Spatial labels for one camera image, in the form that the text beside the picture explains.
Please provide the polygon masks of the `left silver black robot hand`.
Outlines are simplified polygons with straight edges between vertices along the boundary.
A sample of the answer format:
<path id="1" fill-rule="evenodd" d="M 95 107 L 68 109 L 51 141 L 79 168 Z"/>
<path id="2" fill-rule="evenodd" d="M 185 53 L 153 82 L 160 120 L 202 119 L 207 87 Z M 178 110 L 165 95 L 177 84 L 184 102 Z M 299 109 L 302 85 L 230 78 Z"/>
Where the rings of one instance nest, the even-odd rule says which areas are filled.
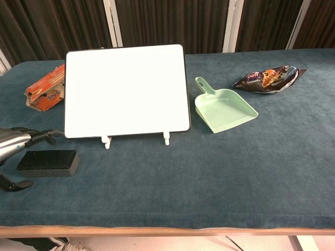
<path id="1" fill-rule="evenodd" d="M 46 141 L 50 145 L 55 145 L 54 137 L 60 136 L 64 136 L 64 133 L 54 129 L 38 131 L 24 127 L 1 128 L 1 166 L 5 164 L 8 158 L 38 142 Z M 15 183 L 1 174 L 1 188 L 8 192 L 21 191 L 33 184 L 32 180 L 23 180 Z"/>

